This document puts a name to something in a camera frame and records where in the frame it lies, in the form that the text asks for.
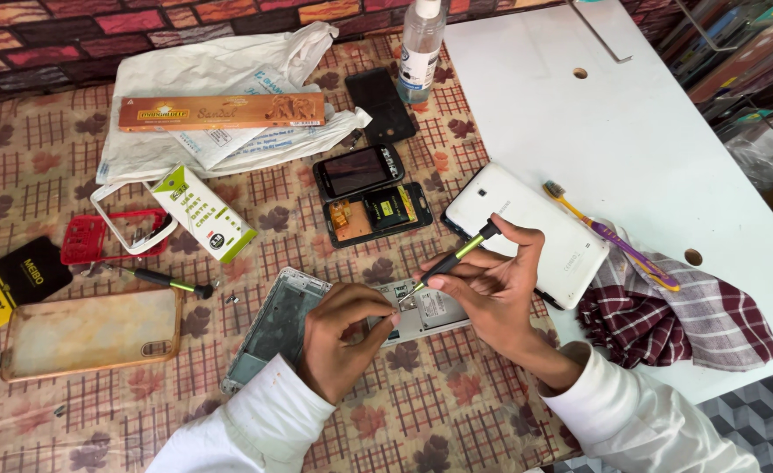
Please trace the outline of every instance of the cleaning liquid bottle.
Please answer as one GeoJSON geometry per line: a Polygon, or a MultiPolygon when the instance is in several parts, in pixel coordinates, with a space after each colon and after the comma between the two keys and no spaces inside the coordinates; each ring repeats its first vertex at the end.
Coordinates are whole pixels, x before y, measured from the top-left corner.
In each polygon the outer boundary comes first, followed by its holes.
{"type": "Polygon", "coordinates": [[[407,8],[397,86],[404,102],[420,103],[428,99],[446,21],[441,0],[416,0],[407,8]]]}

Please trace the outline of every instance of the green screwdriver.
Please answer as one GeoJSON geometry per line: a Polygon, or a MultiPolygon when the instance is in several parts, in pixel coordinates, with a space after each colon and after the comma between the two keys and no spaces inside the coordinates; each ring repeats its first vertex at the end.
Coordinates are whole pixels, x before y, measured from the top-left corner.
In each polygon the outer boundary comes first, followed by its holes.
{"type": "MultiPolygon", "coordinates": [[[[100,263],[100,266],[103,266],[109,271],[115,268],[111,264],[106,264],[106,263],[100,263]]],[[[123,269],[124,271],[128,272],[129,274],[132,274],[136,278],[143,279],[145,281],[149,281],[157,285],[171,286],[171,287],[187,290],[189,292],[193,292],[194,294],[199,296],[200,299],[208,299],[209,297],[212,296],[212,293],[214,292],[214,286],[212,285],[192,285],[190,283],[180,281],[177,278],[174,278],[173,276],[156,273],[155,271],[150,271],[149,269],[123,268],[123,267],[118,267],[118,268],[123,269]]]]}
{"type": "Polygon", "coordinates": [[[480,246],[480,243],[485,242],[486,240],[488,240],[491,237],[494,237],[495,235],[500,235],[500,229],[497,228],[497,226],[494,223],[492,223],[492,219],[488,219],[486,226],[480,229],[480,233],[477,233],[477,235],[471,240],[469,240],[467,243],[465,243],[465,245],[463,245],[462,248],[442,258],[442,260],[439,261],[439,263],[436,263],[434,267],[431,268],[427,273],[425,273],[422,276],[422,278],[418,281],[418,283],[413,286],[413,290],[408,292],[406,296],[402,297],[402,299],[398,303],[399,304],[402,303],[407,297],[412,296],[413,294],[424,289],[424,287],[428,285],[428,279],[430,279],[430,277],[433,276],[434,274],[446,274],[448,271],[451,271],[452,269],[454,269],[454,267],[460,263],[460,260],[462,260],[465,257],[465,255],[468,254],[468,252],[480,246]]]}

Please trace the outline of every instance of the tablecloth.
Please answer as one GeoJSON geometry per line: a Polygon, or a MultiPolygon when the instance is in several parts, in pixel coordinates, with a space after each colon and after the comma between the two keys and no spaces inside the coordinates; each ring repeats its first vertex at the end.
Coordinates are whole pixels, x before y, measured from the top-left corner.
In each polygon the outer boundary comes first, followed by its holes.
{"type": "MultiPolygon", "coordinates": [[[[333,46],[308,82],[337,109],[352,107],[344,78],[373,67],[397,75],[398,35],[333,46]]],[[[40,235],[61,244],[88,197],[108,127],[111,86],[0,103],[0,257],[40,235]]],[[[418,134],[397,143],[404,182],[422,184],[435,215],[488,160],[443,47],[427,102],[408,107],[418,134]]],[[[365,138],[359,145],[365,144],[365,138]]],[[[222,282],[215,297],[183,295],[181,349],[165,363],[6,384],[0,379],[0,471],[143,471],[180,425],[226,401],[224,376],[276,274],[285,266],[328,281],[381,285],[409,276],[421,259],[455,248],[439,221],[343,250],[332,248],[311,166],[330,152],[215,178],[208,185],[259,235],[229,264],[177,229],[156,257],[123,260],[191,282],[222,282]],[[237,304],[225,304],[229,296],[237,304]],[[61,415],[54,411],[64,406],[61,415]]],[[[156,206],[140,184],[104,201],[107,211],[156,206]]],[[[120,247],[108,238],[105,249],[120,247]]],[[[51,300],[152,289],[127,273],[73,266],[51,300]]],[[[558,344],[544,303],[533,323],[558,344]]],[[[0,350],[6,330],[0,328],[0,350]]],[[[382,349],[340,403],[304,460],[304,471],[366,473],[519,472],[578,450],[536,392],[535,377],[460,328],[382,349]]]]}

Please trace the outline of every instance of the maroon checkered cloth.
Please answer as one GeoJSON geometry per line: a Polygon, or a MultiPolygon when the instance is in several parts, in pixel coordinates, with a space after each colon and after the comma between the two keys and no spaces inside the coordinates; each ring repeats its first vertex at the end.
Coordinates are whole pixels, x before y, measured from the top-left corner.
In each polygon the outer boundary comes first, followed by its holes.
{"type": "Polygon", "coordinates": [[[772,331],[748,294],[661,253],[645,252],[617,230],[681,290],[664,289],[612,246],[578,315],[592,344],[609,349],[612,362],[633,368],[694,360],[717,370],[749,371],[773,359],[772,331]]]}

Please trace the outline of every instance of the white shirt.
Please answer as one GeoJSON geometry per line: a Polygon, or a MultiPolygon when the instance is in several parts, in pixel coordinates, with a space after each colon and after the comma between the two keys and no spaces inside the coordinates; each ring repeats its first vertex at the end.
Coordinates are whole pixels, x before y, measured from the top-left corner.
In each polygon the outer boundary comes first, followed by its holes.
{"type": "MultiPolygon", "coordinates": [[[[672,387],[610,363],[584,342],[561,351],[585,370],[567,392],[553,396],[542,384],[539,394],[585,455],[630,473],[760,471],[753,455],[720,437],[672,387]]],[[[334,409],[276,355],[228,403],[177,430],[148,473],[299,473],[334,409]]]]}

